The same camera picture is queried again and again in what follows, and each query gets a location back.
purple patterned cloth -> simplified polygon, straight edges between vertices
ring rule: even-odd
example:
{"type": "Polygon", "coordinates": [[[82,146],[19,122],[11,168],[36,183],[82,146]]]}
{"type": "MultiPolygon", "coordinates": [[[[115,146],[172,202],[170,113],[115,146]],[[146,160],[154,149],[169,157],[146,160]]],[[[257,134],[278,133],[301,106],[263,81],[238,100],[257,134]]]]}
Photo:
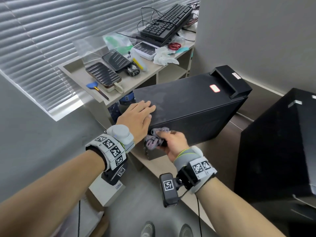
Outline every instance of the purple patterned cloth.
{"type": "Polygon", "coordinates": [[[169,131],[168,127],[162,127],[162,128],[153,128],[151,130],[151,135],[146,135],[145,137],[145,146],[148,150],[156,149],[157,146],[162,145],[164,139],[160,138],[156,131],[169,131]]]}

gray wall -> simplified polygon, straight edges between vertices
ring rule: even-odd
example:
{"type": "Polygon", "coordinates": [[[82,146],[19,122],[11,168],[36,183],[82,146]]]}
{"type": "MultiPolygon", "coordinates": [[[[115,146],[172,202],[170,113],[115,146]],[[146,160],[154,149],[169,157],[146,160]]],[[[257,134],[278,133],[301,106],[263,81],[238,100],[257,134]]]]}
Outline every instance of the gray wall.
{"type": "Polygon", "coordinates": [[[316,92],[316,0],[201,0],[191,76],[229,65],[280,93],[316,92]]]}
{"type": "Polygon", "coordinates": [[[0,202],[84,151],[103,130],[83,106],[55,122],[0,76],[0,202]]]}

shoe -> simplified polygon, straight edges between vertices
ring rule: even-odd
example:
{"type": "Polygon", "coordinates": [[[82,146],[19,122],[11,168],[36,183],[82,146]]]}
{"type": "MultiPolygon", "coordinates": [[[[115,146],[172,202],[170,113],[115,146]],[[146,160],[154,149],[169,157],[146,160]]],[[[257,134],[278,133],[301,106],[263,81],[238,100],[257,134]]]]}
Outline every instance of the shoe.
{"type": "Polygon", "coordinates": [[[191,227],[187,224],[184,224],[180,230],[179,237],[193,237],[191,227]]]}
{"type": "Polygon", "coordinates": [[[155,226],[151,221],[145,223],[145,226],[140,233],[140,237],[155,237],[155,226]]]}

computer tower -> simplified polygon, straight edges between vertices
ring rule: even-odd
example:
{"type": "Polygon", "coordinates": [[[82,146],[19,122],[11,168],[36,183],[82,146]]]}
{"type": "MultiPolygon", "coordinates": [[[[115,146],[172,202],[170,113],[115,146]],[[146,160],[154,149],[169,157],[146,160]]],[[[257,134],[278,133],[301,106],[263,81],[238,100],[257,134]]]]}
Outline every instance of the computer tower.
{"type": "Polygon", "coordinates": [[[282,205],[274,217],[316,219],[315,133],[316,94],[291,89],[242,131],[235,193],[263,211],[282,205]]]}
{"type": "MultiPolygon", "coordinates": [[[[168,127],[183,132],[189,145],[215,138],[240,106],[251,87],[229,66],[212,72],[134,90],[136,102],[156,105],[152,128],[168,127]]],[[[148,158],[165,155],[148,151],[148,158]]]]}

black keyboard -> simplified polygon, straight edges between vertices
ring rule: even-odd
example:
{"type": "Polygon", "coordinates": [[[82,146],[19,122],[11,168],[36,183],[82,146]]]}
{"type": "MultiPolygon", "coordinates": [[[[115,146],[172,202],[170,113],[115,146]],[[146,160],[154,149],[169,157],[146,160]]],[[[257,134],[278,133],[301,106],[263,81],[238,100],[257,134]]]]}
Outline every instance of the black keyboard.
{"type": "Polygon", "coordinates": [[[140,32],[144,37],[149,37],[159,42],[164,42],[173,37],[187,22],[193,9],[190,6],[174,5],[167,13],[140,32]]]}

